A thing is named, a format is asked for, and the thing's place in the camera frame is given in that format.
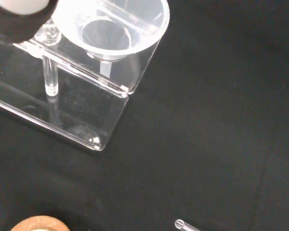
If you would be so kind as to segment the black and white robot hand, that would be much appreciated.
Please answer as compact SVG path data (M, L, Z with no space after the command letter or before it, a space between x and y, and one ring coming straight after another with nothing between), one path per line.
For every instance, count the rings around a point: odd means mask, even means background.
M20 43L31 39L46 23L56 0L0 0L0 42Z

